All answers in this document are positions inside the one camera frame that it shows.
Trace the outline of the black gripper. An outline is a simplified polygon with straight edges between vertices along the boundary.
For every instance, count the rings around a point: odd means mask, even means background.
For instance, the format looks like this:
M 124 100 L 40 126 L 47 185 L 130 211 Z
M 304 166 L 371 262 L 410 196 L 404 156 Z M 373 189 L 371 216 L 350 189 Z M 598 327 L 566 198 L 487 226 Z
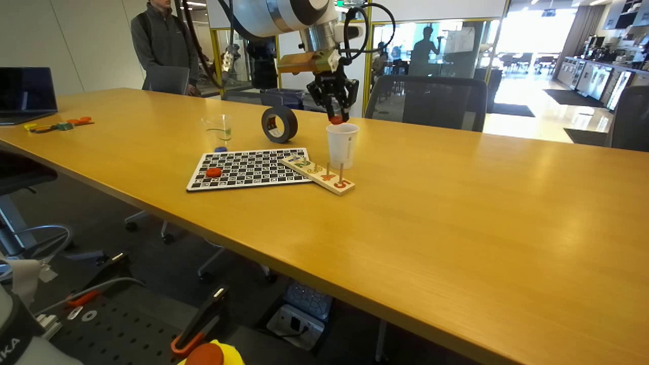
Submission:
M 342 116 L 348 120 L 351 105 L 357 102 L 359 82 L 344 73 L 318 73 L 306 89 L 312 102 L 326 110 L 329 117 Z

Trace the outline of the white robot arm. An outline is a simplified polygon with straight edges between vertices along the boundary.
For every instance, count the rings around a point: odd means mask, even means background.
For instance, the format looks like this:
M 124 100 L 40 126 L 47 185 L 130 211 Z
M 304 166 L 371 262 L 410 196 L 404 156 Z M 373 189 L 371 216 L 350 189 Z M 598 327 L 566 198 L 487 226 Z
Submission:
M 326 112 L 331 124 L 350 120 L 359 82 L 344 76 L 351 64 L 350 40 L 357 31 L 342 21 L 334 0 L 216 0 L 233 31 L 248 40 L 299 32 L 302 51 L 282 56 L 280 73 L 311 73 L 311 98 Z

